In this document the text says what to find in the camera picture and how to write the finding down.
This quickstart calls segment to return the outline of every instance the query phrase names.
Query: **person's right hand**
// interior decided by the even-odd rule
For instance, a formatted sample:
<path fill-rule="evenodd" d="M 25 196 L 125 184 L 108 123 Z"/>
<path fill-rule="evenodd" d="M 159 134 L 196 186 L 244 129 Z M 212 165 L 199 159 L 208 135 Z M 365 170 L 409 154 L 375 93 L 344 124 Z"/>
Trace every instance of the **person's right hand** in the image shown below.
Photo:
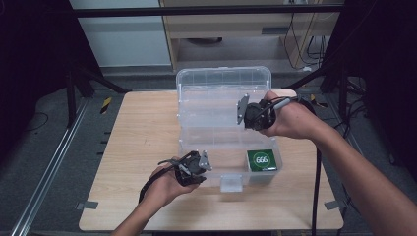
<path fill-rule="evenodd" d="M 271 100 L 278 97 L 273 91 L 268 91 L 265 99 Z M 271 127 L 260 130 L 260 133 L 268 137 L 285 136 L 292 139 L 311 139 L 316 129 L 320 129 L 324 123 L 307 107 L 298 103 L 290 102 L 288 105 L 275 111 L 276 119 Z"/>

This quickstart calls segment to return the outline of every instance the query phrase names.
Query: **wooden table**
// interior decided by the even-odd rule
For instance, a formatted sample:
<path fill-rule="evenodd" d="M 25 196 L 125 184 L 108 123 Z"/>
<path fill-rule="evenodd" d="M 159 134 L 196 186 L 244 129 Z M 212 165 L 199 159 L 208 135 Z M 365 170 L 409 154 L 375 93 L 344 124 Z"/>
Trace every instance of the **wooden table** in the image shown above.
<path fill-rule="evenodd" d="M 96 209 L 85 208 L 82 230 L 113 230 L 134 209 L 139 192 L 162 159 L 178 153 L 177 93 L 137 91 L 125 95 L 89 193 Z M 243 193 L 200 187 L 157 213 L 145 230 L 310 229 L 316 148 L 310 141 L 277 138 L 283 167 L 269 186 L 245 186 Z M 339 210 L 322 171 L 318 229 L 342 227 Z"/>

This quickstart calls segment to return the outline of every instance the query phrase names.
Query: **clear plastic storage box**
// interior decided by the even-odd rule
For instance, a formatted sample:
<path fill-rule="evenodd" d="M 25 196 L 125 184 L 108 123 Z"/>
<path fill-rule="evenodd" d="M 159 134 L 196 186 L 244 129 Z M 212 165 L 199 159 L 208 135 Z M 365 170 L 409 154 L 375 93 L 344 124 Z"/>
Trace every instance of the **clear plastic storage box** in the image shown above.
<path fill-rule="evenodd" d="M 282 167 L 276 139 L 237 125 L 238 100 L 248 94 L 249 102 L 259 102 L 270 90 L 268 68 L 184 69 L 177 74 L 177 90 L 179 155 L 206 150 L 212 166 L 202 186 L 241 192 L 244 185 L 270 182 Z M 263 149 L 272 150 L 276 169 L 252 171 L 248 150 Z"/>

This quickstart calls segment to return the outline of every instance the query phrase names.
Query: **hand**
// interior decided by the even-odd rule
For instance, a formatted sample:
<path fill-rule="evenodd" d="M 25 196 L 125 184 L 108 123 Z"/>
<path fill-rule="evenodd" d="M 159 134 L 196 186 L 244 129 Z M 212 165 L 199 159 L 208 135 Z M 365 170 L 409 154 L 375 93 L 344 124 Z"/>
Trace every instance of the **hand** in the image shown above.
<path fill-rule="evenodd" d="M 153 176 L 162 168 L 168 167 L 171 164 L 165 164 L 164 166 L 158 166 L 150 175 Z M 155 208 L 162 208 L 171 203 L 176 197 L 191 193 L 199 187 L 198 184 L 189 185 L 186 187 L 181 186 L 175 178 L 174 170 L 171 169 L 157 180 L 155 180 L 147 192 L 145 193 L 143 202 L 152 204 Z"/>
<path fill-rule="evenodd" d="M 271 100 L 278 97 L 273 91 L 268 91 L 265 99 Z M 325 125 L 322 120 L 311 113 L 307 107 L 290 102 L 288 105 L 275 111 L 276 119 L 271 127 L 260 130 L 260 133 L 268 137 L 285 136 L 292 139 L 311 139 L 318 127 Z"/>

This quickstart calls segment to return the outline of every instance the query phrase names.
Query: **floor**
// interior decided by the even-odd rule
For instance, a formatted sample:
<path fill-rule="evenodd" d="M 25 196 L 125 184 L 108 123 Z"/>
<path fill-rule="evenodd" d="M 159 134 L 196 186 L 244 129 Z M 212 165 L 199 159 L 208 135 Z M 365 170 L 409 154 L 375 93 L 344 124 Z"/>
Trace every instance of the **floor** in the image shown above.
<path fill-rule="evenodd" d="M 245 67 L 266 66 L 272 73 L 272 87 L 275 89 L 290 85 L 315 70 L 317 65 L 306 70 L 293 69 L 285 59 L 283 47 L 276 37 L 263 38 L 224 38 L 219 43 L 206 43 L 183 40 L 178 56 L 178 69 L 202 67 Z M 126 78 L 108 78 L 126 89 L 175 89 L 175 74 L 155 74 Z M 357 85 L 365 89 L 360 79 L 352 78 Z M 28 207 L 35 212 L 34 218 L 26 218 L 29 235 L 108 235 L 107 232 L 83 232 L 78 227 L 82 211 L 77 209 L 89 195 L 89 189 L 105 151 L 109 132 L 116 119 L 123 94 L 118 94 L 100 84 L 92 83 L 95 88 L 93 98 L 81 98 L 77 94 L 77 104 L 83 119 L 80 126 L 70 136 L 70 144 L 60 147 L 66 137 L 67 109 L 66 92 L 58 90 L 42 98 L 36 106 L 36 114 L 28 125 L 28 130 L 11 153 L 13 162 L 1 170 L 0 179 L 0 235 L 9 235 Z M 321 94 L 317 90 L 320 78 L 307 84 L 300 90 L 310 98 L 316 96 L 315 106 L 318 116 L 332 126 L 339 123 L 337 109 L 337 91 Z M 111 103 L 105 114 L 100 114 L 103 101 L 111 97 Z M 353 103 L 360 96 L 350 94 L 348 101 Z M 417 203 L 417 185 L 401 166 L 389 163 L 389 153 L 382 138 L 376 132 L 374 117 L 366 107 L 352 116 L 349 142 L 375 164 L 386 176 Z M 342 133 L 345 126 L 339 126 Z M 37 185 L 44 180 L 42 176 L 50 166 L 57 148 L 62 158 L 54 162 L 56 171 L 49 173 L 52 178 L 47 191 L 41 192 L 40 203 L 28 206 L 33 193 L 39 191 Z M 325 172 L 338 200 L 346 195 L 337 175 L 324 159 Z M 341 235 L 372 235 L 360 214 L 350 206 L 344 215 L 345 224 Z M 319 231 L 319 235 L 336 235 L 335 231 Z M 301 231 L 268 232 L 268 235 L 302 235 Z"/>

